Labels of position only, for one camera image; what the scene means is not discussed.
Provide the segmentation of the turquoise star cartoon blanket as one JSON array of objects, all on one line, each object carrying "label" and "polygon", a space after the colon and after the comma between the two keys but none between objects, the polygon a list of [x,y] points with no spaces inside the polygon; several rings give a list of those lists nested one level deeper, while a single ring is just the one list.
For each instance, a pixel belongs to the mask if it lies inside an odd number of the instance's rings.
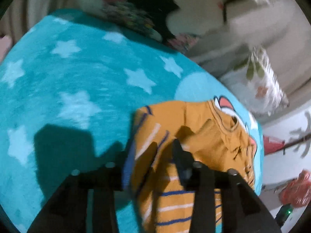
[{"label": "turquoise star cartoon blanket", "polygon": [[132,115],[170,100],[214,99],[256,141],[261,127],[212,75],[184,55],[130,30],[62,9],[45,16],[1,63],[1,219],[27,232],[73,171],[90,171],[124,149]]}]

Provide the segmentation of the white floral pillow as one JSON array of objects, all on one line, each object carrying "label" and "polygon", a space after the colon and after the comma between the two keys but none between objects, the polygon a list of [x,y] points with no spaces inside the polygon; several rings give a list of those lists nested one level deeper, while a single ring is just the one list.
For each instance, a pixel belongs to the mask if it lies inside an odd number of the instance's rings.
[{"label": "white floral pillow", "polygon": [[270,116],[289,106],[267,51],[253,47],[248,56],[219,78],[254,116]]}]

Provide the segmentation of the mustard striped small sweater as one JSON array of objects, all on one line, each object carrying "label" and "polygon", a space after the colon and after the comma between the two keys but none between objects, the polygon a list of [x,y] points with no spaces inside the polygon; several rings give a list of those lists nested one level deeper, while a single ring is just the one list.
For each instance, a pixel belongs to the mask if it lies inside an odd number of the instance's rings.
[{"label": "mustard striped small sweater", "polygon": [[237,170],[250,187],[255,187],[257,143],[226,97],[141,107],[133,121],[123,186],[135,199],[145,232],[190,229],[195,193],[180,183],[174,142],[192,162],[220,172]]}]

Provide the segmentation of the cream pillow with black print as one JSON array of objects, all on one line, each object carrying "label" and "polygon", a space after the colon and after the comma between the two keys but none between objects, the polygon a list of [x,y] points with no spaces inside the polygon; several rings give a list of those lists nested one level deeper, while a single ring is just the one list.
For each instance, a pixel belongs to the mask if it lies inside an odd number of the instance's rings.
[{"label": "cream pillow with black print", "polygon": [[269,0],[76,0],[81,10],[155,39],[181,53]]}]

